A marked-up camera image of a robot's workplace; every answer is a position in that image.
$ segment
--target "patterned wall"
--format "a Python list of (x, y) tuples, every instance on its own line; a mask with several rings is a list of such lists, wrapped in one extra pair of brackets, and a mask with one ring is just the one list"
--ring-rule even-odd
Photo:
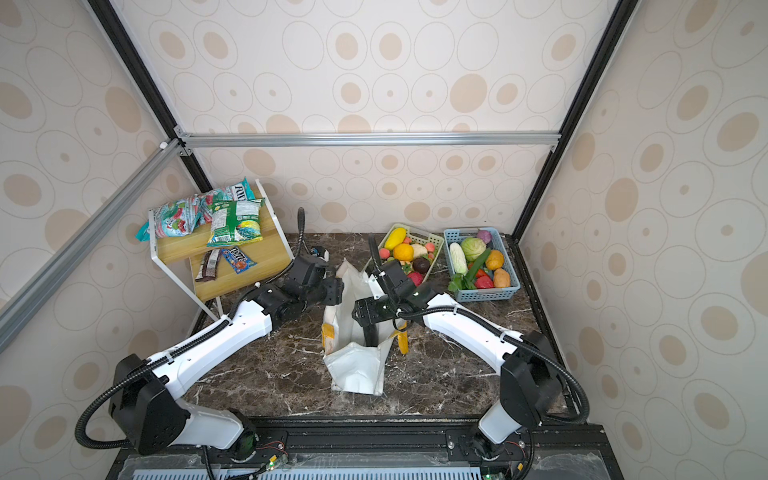
[(511, 232), (549, 146), (197, 150), (215, 184), (261, 178), (289, 232), (298, 207), (310, 232), (386, 232), (395, 222)]
[(557, 130), (613, 0), (114, 0), (190, 132)]
[[(0, 307), (154, 151), (140, 98), (79, 3), (0, 1)], [(133, 238), (148, 208), (194, 192), (183, 172), (169, 164), (0, 354), (3, 480), (106, 475), (115, 452), (82, 449), (74, 422), (120, 359), (177, 343), (197, 311)], [(121, 438), (96, 417), (91, 436)]]
[(765, 478), (768, 2), (649, 0), (526, 232), (624, 476)]

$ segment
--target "basket of fruit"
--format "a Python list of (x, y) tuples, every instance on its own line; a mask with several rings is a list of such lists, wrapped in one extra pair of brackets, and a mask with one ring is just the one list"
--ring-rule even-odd
[[(382, 262), (399, 261), (402, 271), (416, 286), (427, 280), (442, 249), (445, 239), (418, 228), (395, 223), (379, 243), (379, 258)], [(364, 270), (368, 269), (370, 260)]]
[(507, 300), (520, 290), (498, 230), (491, 227), (449, 228), (443, 232), (451, 283), (457, 302)]

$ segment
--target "marble countertop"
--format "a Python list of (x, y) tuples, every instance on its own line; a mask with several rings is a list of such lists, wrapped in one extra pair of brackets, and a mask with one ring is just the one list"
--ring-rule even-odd
[[(297, 235), (287, 237), (293, 245)], [(377, 240), (382, 237), (384, 234), (378, 235)], [(309, 234), (306, 242), (325, 247), (334, 266), (346, 258), (361, 270), (370, 258), (366, 234)], [(429, 281), (439, 288), (447, 287), (444, 253), (440, 253)], [(222, 297), (225, 311), (240, 294), (238, 290)], [(538, 330), (524, 289), (510, 300), (466, 306), (503, 327)], [(310, 310), (214, 367), (184, 398), (202, 406), (235, 408), (258, 416), (469, 415), (483, 413), (498, 399), (499, 379), (486, 363), (450, 338), (421, 326), (408, 332), (407, 355), (400, 353), (397, 342), (391, 348), (383, 396), (334, 392), (323, 363), (322, 323), (323, 309)], [(562, 398), (552, 411), (567, 411)]]

